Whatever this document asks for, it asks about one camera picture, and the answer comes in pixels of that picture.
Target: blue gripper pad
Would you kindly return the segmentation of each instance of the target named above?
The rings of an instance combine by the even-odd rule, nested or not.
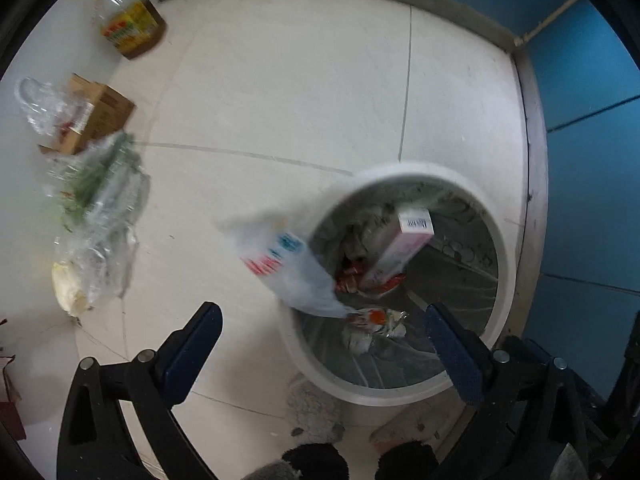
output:
[[[458,395],[467,404],[483,402],[484,375],[470,350],[435,305],[428,306],[425,314],[427,336]]]

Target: fuzzy gray slipper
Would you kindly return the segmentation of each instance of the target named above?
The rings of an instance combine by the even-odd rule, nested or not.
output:
[[[289,384],[287,420],[293,425],[291,436],[297,446],[335,444],[344,434],[340,400],[300,374]]]
[[[378,444],[417,440],[429,444],[435,452],[465,406],[455,388],[449,388],[429,399],[410,404],[371,433],[369,441]]]

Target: tile floor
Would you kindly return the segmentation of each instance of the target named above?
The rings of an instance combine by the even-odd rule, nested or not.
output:
[[[165,40],[123,60],[111,85],[136,102],[128,129],[152,190],[123,300],[86,313],[81,357],[105,364],[156,348],[205,300],[223,334],[176,417],[221,480],[290,446],[274,296],[217,226],[287,210],[353,171],[429,160],[475,180],[501,211],[514,254],[524,222],[526,134],[509,56],[436,16],[389,0],[169,0]],[[125,407],[134,440],[157,462]],[[372,479],[368,434],[398,408],[349,406],[338,447]]]

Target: white trash can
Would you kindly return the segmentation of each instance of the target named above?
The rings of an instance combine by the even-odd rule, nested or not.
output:
[[[359,211],[381,203],[427,206],[435,230],[409,263],[404,283],[377,302],[410,313],[406,338],[376,338],[370,354],[354,356],[340,339],[343,320],[309,316],[284,304],[280,329],[293,362],[319,388],[355,404],[399,406],[451,386],[424,334],[422,310],[443,302],[490,348],[511,307],[516,262],[484,192],[437,164],[402,163],[356,174],[322,197],[294,231],[333,275],[340,233]]]

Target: cardboard box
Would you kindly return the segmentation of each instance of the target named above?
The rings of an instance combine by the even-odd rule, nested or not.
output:
[[[99,139],[121,129],[131,115],[135,104],[109,86],[87,81],[74,74],[66,85],[74,94],[87,100],[86,105],[52,146],[40,146],[43,153],[59,152],[74,155],[82,151],[87,142]]]
[[[372,251],[372,265],[359,288],[367,290],[388,282],[433,238],[431,216],[426,209],[404,209],[379,234]]]

